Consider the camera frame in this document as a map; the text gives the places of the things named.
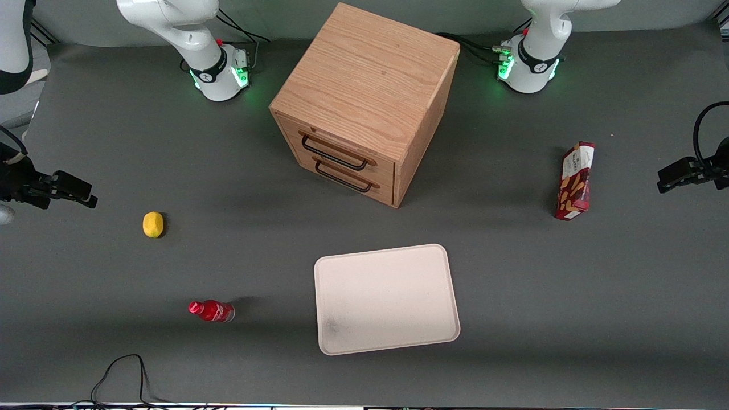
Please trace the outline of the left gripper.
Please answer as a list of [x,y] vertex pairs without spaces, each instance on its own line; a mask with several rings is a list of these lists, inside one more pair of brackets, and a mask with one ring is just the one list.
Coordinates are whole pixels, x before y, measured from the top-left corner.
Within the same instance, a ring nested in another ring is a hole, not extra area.
[[703,166],[696,158],[680,158],[664,167],[658,173],[658,191],[660,194],[685,185],[699,185],[707,181],[713,182],[718,190],[728,188],[728,140],[726,137],[719,143],[713,156],[704,158]]

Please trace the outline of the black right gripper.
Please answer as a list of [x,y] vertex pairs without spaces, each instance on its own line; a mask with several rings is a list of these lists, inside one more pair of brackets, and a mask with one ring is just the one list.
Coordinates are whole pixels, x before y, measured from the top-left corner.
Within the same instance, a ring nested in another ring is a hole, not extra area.
[[65,171],[56,171],[50,184],[55,192],[25,192],[26,184],[35,176],[35,169],[28,153],[1,143],[1,201],[28,203],[36,208],[48,208],[52,200],[67,200],[84,207],[96,208],[98,198],[91,195],[93,186]]

